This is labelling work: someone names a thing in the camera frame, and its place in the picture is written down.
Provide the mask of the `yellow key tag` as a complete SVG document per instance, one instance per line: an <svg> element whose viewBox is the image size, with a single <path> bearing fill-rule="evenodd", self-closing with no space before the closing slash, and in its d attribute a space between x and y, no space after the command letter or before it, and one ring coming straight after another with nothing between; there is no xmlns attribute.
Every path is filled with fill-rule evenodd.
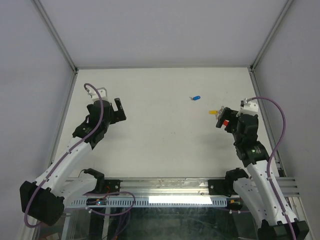
<svg viewBox="0 0 320 240"><path fill-rule="evenodd" d="M215 115L218 113L218 111L217 110L210 110L208 113L211 115Z"/></svg>

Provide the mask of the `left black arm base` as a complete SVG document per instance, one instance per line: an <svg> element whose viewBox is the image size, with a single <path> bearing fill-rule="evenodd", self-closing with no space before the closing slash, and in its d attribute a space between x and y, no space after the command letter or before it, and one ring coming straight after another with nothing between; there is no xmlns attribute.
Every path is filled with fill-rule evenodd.
<svg viewBox="0 0 320 240"><path fill-rule="evenodd" d="M85 195L103 195L108 193L118 193L120 191L121 180L106 179L102 172L92 168L85 169L84 174L91 175L96 180L94 189L87 192Z"/></svg>

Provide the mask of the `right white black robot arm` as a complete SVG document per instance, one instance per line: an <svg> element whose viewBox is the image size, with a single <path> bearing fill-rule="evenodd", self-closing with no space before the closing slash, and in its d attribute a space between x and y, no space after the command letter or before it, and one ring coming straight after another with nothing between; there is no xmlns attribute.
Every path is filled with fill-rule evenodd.
<svg viewBox="0 0 320 240"><path fill-rule="evenodd" d="M258 141L258 106L253 106L247 113L228 107L218 112L216 127L232 134L244 166L226 172L223 194L239 195L258 226L260 240L304 240L308 224L293 212L268 166L269 154Z"/></svg>

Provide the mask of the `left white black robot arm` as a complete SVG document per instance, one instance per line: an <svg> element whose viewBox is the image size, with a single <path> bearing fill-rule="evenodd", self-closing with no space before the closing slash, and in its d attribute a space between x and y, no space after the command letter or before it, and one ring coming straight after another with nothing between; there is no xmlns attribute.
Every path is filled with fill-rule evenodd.
<svg viewBox="0 0 320 240"><path fill-rule="evenodd" d="M127 119L121 100L115 98L117 110L106 100L87 106L89 114L73 132L72 138L59 160L55 160L33 182L25 181L19 189L24 220L28 217L53 226L61 217L66 204L86 193L108 193L105 175L88 168L84 176L65 184L69 175L104 138L108 127Z"/></svg>

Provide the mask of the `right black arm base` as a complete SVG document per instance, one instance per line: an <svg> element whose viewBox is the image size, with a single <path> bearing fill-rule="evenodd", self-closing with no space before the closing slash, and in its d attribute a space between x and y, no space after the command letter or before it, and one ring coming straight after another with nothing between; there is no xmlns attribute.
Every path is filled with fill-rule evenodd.
<svg viewBox="0 0 320 240"><path fill-rule="evenodd" d="M233 182L223 179L209 179L208 183L208 193L209 195L222 195L226 197L231 197L237 195L233 188Z"/></svg>

